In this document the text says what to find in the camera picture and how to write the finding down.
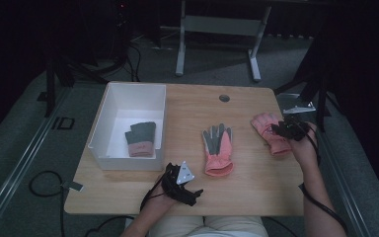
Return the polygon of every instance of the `glove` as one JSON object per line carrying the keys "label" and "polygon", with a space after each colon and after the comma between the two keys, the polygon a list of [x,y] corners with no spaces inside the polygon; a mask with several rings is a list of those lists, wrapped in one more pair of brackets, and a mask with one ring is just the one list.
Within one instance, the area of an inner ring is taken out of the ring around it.
{"label": "glove", "polygon": [[284,137],[273,132],[271,125],[278,125],[278,117],[273,113],[262,113],[254,116],[251,125],[260,136],[269,144],[271,155],[285,155],[291,151],[291,146]]}
{"label": "glove", "polygon": [[207,162],[205,174],[210,176],[225,176],[233,171],[233,163],[230,160],[232,154],[232,129],[225,127],[223,123],[212,126],[210,131],[203,131],[202,138],[205,144]]}
{"label": "glove", "polygon": [[156,123],[154,121],[141,122],[130,128],[131,131],[125,133],[130,157],[152,156]]}

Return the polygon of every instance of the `white pants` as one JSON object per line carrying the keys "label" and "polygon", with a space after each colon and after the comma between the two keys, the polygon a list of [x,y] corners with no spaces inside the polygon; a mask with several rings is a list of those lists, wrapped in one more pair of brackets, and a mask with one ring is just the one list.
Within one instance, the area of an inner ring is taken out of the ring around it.
{"label": "white pants", "polygon": [[164,216],[150,230],[151,237],[180,237],[208,231],[245,231],[267,237],[260,216]]}

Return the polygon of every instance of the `white plastic bin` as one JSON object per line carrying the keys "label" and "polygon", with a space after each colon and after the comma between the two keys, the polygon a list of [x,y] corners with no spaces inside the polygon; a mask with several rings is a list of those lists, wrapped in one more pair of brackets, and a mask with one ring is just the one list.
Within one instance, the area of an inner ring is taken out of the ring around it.
{"label": "white plastic bin", "polygon": [[[166,119],[166,85],[111,82],[88,145],[103,170],[161,171]],[[130,157],[125,133],[139,122],[156,122],[152,157]]]}

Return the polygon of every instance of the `hand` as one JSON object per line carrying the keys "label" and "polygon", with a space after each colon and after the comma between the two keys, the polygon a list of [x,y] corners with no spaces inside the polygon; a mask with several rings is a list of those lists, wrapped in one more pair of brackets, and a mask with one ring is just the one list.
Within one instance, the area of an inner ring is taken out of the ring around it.
{"label": "hand", "polygon": [[[310,138],[312,138],[313,142],[317,145],[316,139],[316,126],[310,122],[307,122],[311,129],[307,133]],[[294,154],[295,159],[300,164],[302,168],[310,167],[310,166],[318,166],[317,154],[316,150],[313,147],[312,142],[307,138],[307,136],[303,137],[303,139],[296,141],[294,139],[289,139],[288,143],[291,146],[291,150]]]}

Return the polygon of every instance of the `pink glove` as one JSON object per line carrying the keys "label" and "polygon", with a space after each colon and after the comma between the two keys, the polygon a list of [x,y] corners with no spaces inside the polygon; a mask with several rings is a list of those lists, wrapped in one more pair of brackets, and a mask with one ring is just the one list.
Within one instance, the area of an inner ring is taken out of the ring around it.
{"label": "pink glove", "polygon": [[205,144],[205,174],[210,176],[225,176],[233,171],[230,160],[232,154],[232,129],[223,123],[212,126],[210,131],[204,131],[202,138]]}
{"label": "pink glove", "polygon": [[262,113],[254,116],[251,120],[251,125],[269,144],[270,154],[274,156],[285,155],[291,151],[291,146],[284,137],[272,131],[272,124],[278,125],[278,117],[273,113]]}

